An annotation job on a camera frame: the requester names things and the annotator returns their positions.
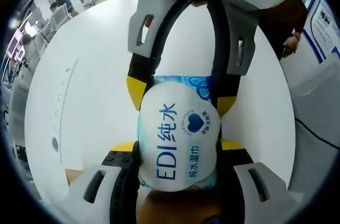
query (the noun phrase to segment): office desk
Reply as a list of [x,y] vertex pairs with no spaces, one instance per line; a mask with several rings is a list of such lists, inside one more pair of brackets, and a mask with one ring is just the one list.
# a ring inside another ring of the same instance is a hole
[[[28,96],[25,140],[32,176],[45,201],[67,195],[65,168],[100,164],[113,145],[137,138],[138,112],[125,83],[132,56],[128,25],[137,1],[109,0],[81,13],[57,31],[41,58]],[[240,140],[254,161],[289,182],[295,150],[290,93],[260,29],[255,40],[237,103],[222,119],[223,136]],[[188,7],[169,34],[157,74],[209,75],[214,48],[207,9]],[[75,59],[63,107],[61,164],[52,147],[55,99],[62,74]]]

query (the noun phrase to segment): white table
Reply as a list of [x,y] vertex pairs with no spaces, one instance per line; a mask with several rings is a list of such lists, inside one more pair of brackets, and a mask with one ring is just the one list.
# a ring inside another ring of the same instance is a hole
[[[131,59],[128,25],[137,1],[109,0],[83,12],[60,28],[41,58],[28,96],[25,143],[32,176],[47,202],[67,196],[65,168],[99,164],[113,145],[137,138],[138,113],[125,83]],[[288,183],[295,151],[293,107],[283,71],[259,29],[256,43],[237,103],[222,119],[223,133],[240,140],[254,161]],[[189,7],[169,34],[157,73],[209,75],[214,48],[207,9]],[[52,147],[53,113],[61,75],[74,58],[78,63],[63,109],[61,165]]]

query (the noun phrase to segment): black cable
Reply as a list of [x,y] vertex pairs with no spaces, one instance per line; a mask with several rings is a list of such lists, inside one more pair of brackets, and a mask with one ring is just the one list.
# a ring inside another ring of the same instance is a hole
[[327,140],[319,137],[316,133],[314,133],[311,129],[309,129],[305,123],[303,123],[303,121],[301,121],[300,119],[298,118],[295,118],[295,120],[300,123],[306,130],[308,130],[309,133],[311,133],[314,137],[316,137],[318,140],[320,140],[321,142],[325,143],[325,144],[328,144],[329,146],[333,147],[334,149],[336,150],[339,150],[340,151],[340,147],[328,142]]

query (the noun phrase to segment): blue heart logo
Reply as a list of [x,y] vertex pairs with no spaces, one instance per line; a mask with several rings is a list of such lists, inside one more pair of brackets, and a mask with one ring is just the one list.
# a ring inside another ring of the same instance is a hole
[[196,133],[198,130],[200,130],[204,124],[203,120],[198,114],[191,114],[189,115],[189,125],[188,130],[191,133]]

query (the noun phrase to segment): wet wipes package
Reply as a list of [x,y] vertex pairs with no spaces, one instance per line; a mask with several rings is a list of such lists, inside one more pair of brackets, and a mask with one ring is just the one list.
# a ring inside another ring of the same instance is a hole
[[210,77],[155,77],[138,120],[141,185],[167,192],[216,185],[220,119],[209,87]]

